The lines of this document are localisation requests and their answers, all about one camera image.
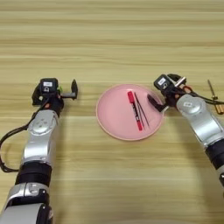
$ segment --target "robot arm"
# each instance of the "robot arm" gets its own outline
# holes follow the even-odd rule
[[[177,108],[189,122],[224,186],[224,128],[207,107],[210,100],[194,93],[186,86],[186,78],[178,75],[161,75],[154,85],[165,97],[165,105],[158,105],[148,96],[150,103],[160,112]]]
[[[58,135],[63,98],[75,99],[76,82],[71,94],[62,94],[56,79],[43,79],[32,96],[33,105],[41,110],[31,120],[29,139],[15,185],[10,189],[0,216],[0,224],[50,224],[53,210],[49,205],[49,185],[53,169],[55,144]]]

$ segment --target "black cable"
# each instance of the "black cable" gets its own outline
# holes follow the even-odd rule
[[[16,135],[17,133],[23,131],[23,130],[27,130],[30,123],[32,122],[32,120],[35,118],[35,116],[37,115],[37,113],[43,109],[45,107],[45,105],[50,101],[50,98],[46,99],[46,101],[44,102],[44,104],[32,115],[31,120],[26,124],[23,125],[19,128],[13,129],[11,131],[9,131],[8,133],[6,133],[0,140],[0,150],[2,148],[2,145],[4,143],[4,141],[9,138],[12,137],[14,135]],[[8,167],[7,165],[5,165],[4,161],[2,160],[1,157],[1,153],[0,153],[0,168],[2,169],[3,172],[18,172],[18,169],[11,169],[10,167]]]
[[[204,97],[202,95],[196,94],[195,92],[187,93],[184,90],[183,91],[171,91],[171,92],[173,94],[175,94],[175,95],[191,95],[191,96],[194,96],[194,97],[197,96],[197,97],[205,100],[206,103],[211,104],[211,105],[221,105],[221,104],[224,104],[224,101],[215,101],[215,100],[206,98],[206,97]]]

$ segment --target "wood grain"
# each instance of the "wood grain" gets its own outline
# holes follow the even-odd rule
[[[66,101],[60,120],[56,224],[223,223],[223,189],[177,111],[135,143],[108,136],[95,118],[107,88],[154,89],[162,73],[186,76],[207,97],[209,78],[224,99],[223,23],[222,0],[0,1],[0,136],[29,120],[39,79],[56,77],[65,90],[79,83],[79,100]],[[7,164],[18,167],[26,138],[5,143]],[[15,177],[0,173],[0,207]]]

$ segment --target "wooden table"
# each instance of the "wooden table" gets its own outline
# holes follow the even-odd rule
[[[175,109],[156,135],[134,143],[108,136],[95,118],[107,88],[155,89],[162,73],[186,76],[207,97],[209,78],[223,100],[223,25],[222,0],[0,1],[0,136],[30,119],[41,78],[56,77],[65,90],[79,83],[60,122],[56,224],[223,223],[216,172]],[[8,165],[19,166],[26,139],[4,144]],[[0,172],[0,207],[15,177]]]

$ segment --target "red pen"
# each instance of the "red pen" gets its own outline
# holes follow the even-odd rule
[[[129,97],[129,102],[132,105],[132,108],[134,110],[134,115],[136,117],[137,127],[138,127],[139,130],[143,130],[143,126],[141,124],[141,121],[139,119],[139,115],[137,113],[137,106],[136,106],[136,103],[135,103],[135,98],[134,98],[134,95],[131,91],[128,92],[128,97]]]

